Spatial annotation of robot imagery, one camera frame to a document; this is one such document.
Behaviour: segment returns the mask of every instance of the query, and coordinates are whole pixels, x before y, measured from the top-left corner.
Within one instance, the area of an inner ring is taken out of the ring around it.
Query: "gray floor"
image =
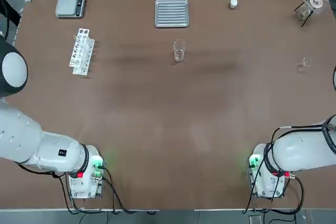
[[[245,215],[241,210],[232,211],[202,211],[199,224],[225,224],[245,223],[249,224],[249,216],[262,214],[248,211]],[[0,212],[0,223],[5,224],[78,224],[83,214],[71,215],[67,211],[24,211],[24,212]],[[151,216],[146,212],[137,212],[132,215],[120,213],[116,216],[109,214],[109,224],[198,224],[199,211],[191,210],[165,210]],[[265,215],[265,224],[272,219],[291,220],[277,213],[269,212]],[[81,224],[105,224],[107,214],[86,215]],[[272,224],[285,223],[273,221]],[[336,210],[302,210],[297,214],[297,224],[335,224]]]

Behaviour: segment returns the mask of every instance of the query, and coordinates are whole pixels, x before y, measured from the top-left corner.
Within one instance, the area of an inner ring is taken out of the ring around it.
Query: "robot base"
[[[86,147],[89,151],[89,164],[85,172],[77,178],[69,176],[71,196],[77,199],[101,198],[104,170],[96,167],[106,164],[94,146],[86,145]]]
[[[257,147],[254,149],[252,156],[249,158],[249,178],[250,184],[253,185],[255,177],[257,176],[257,171],[261,161],[264,158],[264,149],[266,144],[258,144]],[[285,177],[279,177],[279,183],[276,188],[276,184],[278,181],[278,177],[274,176],[271,172],[268,171],[265,162],[261,165],[259,176],[257,176],[256,184],[254,187],[253,193],[257,197],[262,198],[271,198],[274,194],[274,190],[276,189],[276,193],[274,197],[281,197],[284,184],[285,184]]]

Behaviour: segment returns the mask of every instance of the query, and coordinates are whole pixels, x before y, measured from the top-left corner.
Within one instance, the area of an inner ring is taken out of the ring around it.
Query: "black cable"
[[[7,27],[6,27],[6,34],[5,34],[5,40],[7,40],[8,34],[9,34],[9,26],[10,26],[10,23],[9,23],[9,11],[8,11],[8,7],[7,7],[6,3],[5,3],[5,1],[4,0],[0,0],[0,1],[1,1],[2,6],[5,9],[5,14],[6,14],[6,18],[7,18]]]
[[[65,173],[63,173],[62,175],[56,175],[55,174],[55,172],[36,172],[36,171],[34,171],[34,170],[30,170],[30,169],[28,169],[27,167],[25,167],[25,166],[23,166],[23,165],[20,165],[20,164],[17,164],[21,169],[23,169],[23,170],[25,170],[25,171],[27,171],[27,172],[29,172],[29,173],[34,173],[34,174],[38,174],[38,175],[51,175],[51,176],[53,176],[53,178],[61,178],[61,177],[63,177],[64,175],[65,175]]]
[[[68,212],[71,213],[72,215],[77,215],[79,214],[78,212],[72,212],[69,208],[69,205],[68,205],[68,201],[67,201],[67,196],[65,194],[65,189],[64,189],[64,185],[63,185],[63,181],[61,178],[58,178],[60,183],[61,183],[61,186],[62,186],[62,191],[63,191],[63,196],[64,196],[64,201],[65,201],[65,205],[67,206],[67,209],[68,209]]]
[[[292,220],[273,219],[273,220],[270,220],[268,222],[268,224],[271,224],[273,221],[284,221],[284,222],[293,222],[293,221],[295,221],[295,223],[296,223],[296,214],[293,215],[293,219]]]
[[[275,133],[276,133],[278,130],[280,130],[280,128],[277,128],[277,129],[273,132],[271,141],[273,141],[274,135],[275,135]],[[256,186],[257,177],[258,177],[258,175],[259,175],[261,166],[263,165],[263,163],[264,163],[264,161],[265,161],[265,157],[267,156],[267,154],[269,153],[270,150],[271,150],[271,148],[269,148],[269,149],[266,151],[266,153],[265,153],[265,155],[264,155],[263,159],[261,160],[261,163],[260,163],[260,165],[259,165],[259,167],[258,167],[258,170],[257,170],[257,173],[256,173],[256,177],[255,177],[255,179],[254,179],[254,182],[253,182],[253,185],[252,185],[252,189],[251,189],[251,192],[250,192],[250,197],[249,197],[247,206],[246,206],[246,208],[245,208],[245,209],[243,210],[243,212],[242,212],[243,214],[245,214],[245,213],[247,212],[248,207],[250,206],[250,203],[251,203],[251,200],[252,200],[252,195],[253,195],[253,190],[254,190],[254,188],[255,188],[255,186]]]
[[[80,218],[80,220],[79,220],[79,223],[78,223],[78,224],[80,224],[80,223],[82,222],[82,219],[85,217],[85,215],[87,215],[87,214],[83,214],[83,216],[82,216],[82,218]]]
[[[290,182],[290,178],[287,180],[287,183],[286,183],[284,189],[282,190],[282,194],[280,194],[279,198],[285,195],[285,192],[286,192],[286,190],[287,190],[287,187],[288,187],[288,185],[289,185],[289,182]]]
[[[334,72],[332,73],[332,84],[334,85],[334,89],[336,91],[336,85],[335,85],[335,73],[336,73],[336,66],[334,68]]]
[[[305,200],[305,191],[304,191],[305,189],[304,189],[303,183],[297,176],[295,176],[295,180],[299,183],[301,187],[301,200],[300,200],[300,204],[298,205],[298,207],[293,212],[284,212],[284,211],[280,211],[277,209],[272,209],[271,211],[277,212],[278,214],[282,214],[282,215],[295,215],[301,210],[303,201]]]
[[[77,211],[82,212],[83,214],[100,214],[100,213],[104,212],[104,211],[101,211],[101,210],[98,210],[98,211],[95,211],[95,210],[93,210],[93,211],[85,211],[85,210],[81,210],[81,209],[79,209],[79,208],[76,206],[75,199],[72,199],[72,204],[74,205],[74,208],[75,208]]]
[[[127,209],[123,206],[123,204],[122,204],[122,202],[121,202],[121,200],[120,200],[120,198],[119,198],[119,195],[117,194],[117,192],[116,192],[114,186],[112,185],[111,182],[109,182],[108,179],[106,179],[105,177],[103,177],[103,181],[105,181],[105,182],[111,187],[111,189],[112,189],[112,191],[113,191],[115,197],[117,198],[117,201],[118,201],[118,203],[119,203],[119,206],[121,207],[121,209],[122,209],[126,214],[134,214],[134,213],[136,213],[135,211],[129,211],[129,210],[127,210]]]
[[[274,189],[274,192],[273,192],[273,195],[272,195],[271,202],[273,202],[273,199],[274,199],[275,192],[276,192],[276,191],[277,191],[277,189],[278,189],[279,180],[280,180],[280,177],[278,176],[278,179],[277,179],[277,184],[275,185],[275,189]]]
[[[109,175],[109,177],[110,177],[110,182],[111,182],[111,184],[113,185],[113,182],[112,182],[112,176],[111,176],[111,174],[110,174],[110,171],[106,168],[106,167],[104,167],[103,168],[107,173],[108,173],[108,175]],[[113,214],[114,215],[117,215],[117,214],[119,214],[119,212],[116,212],[115,211],[115,204],[114,204],[114,192],[112,193],[113,194]]]

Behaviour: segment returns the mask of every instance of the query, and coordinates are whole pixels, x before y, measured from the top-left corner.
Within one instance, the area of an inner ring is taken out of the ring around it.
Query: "glass beaker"
[[[306,72],[312,66],[310,59],[304,58],[301,64],[298,64],[299,73]]]
[[[184,60],[185,42],[183,40],[177,39],[173,45],[174,48],[174,60],[176,62],[181,62]]]

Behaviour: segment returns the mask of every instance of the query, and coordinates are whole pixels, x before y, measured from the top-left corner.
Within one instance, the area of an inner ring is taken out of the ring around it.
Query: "digital scale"
[[[59,18],[81,18],[86,0],[57,0],[56,16]]]

